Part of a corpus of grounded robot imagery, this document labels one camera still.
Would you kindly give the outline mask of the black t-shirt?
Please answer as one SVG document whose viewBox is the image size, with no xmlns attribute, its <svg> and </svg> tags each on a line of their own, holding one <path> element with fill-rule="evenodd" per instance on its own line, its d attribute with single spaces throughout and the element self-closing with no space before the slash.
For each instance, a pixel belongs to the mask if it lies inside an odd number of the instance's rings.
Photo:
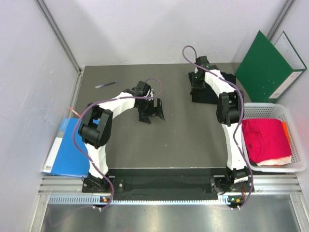
<svg viewBox="0 0 309 232">
<path fill-rule="evenodd" d="M 236 84 L 236 77 L 233 74 L 225 72 L 221 74 L 225 80 Z M 205 83 L 204 89 L 191 89 L 190 95 L 192 102 L 214 105 L 218 103 L 217 95 L 207 83 Z"/>
</svg>

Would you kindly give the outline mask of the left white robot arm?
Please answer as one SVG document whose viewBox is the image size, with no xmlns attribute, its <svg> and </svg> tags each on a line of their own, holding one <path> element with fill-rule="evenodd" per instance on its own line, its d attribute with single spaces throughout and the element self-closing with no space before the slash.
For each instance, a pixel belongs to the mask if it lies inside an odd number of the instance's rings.
<svg viewBox="0 0 309 232">
<path fill-rule="evenodd" d="M 138 120 L 150 124 L 150 118 L 165 120 L 162 100 L 153 96 L 149 85 L 126 89 L 110 101 L 93 105 L 83 116 L 78 134 L 90 157 L 90 168 L 83 179 L 83 193 L 99 193 L 112 190 L 108 179 L 106 144 L 112 132 L 112 121 L 129 109 L 137 108 Z"/>
</svg>

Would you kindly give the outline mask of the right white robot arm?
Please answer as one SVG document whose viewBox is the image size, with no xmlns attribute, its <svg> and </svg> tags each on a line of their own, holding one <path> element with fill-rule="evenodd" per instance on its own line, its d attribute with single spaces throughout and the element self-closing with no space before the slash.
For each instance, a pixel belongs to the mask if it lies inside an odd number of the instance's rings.
<svg viewBox="0 0 309 232">
<path fill-rule="evenodd" d="M 216 117 L 224 130 L 227 147 L 225 191 L 237 191 L 250 180 L 252 172 L 242 148 L 243 93 L 234 82 L 224 78 L 217 66 L 194 65 L 195 70 L 189 73 L 191 100 L 196 103 L 217 104 Z"/>
</svg>

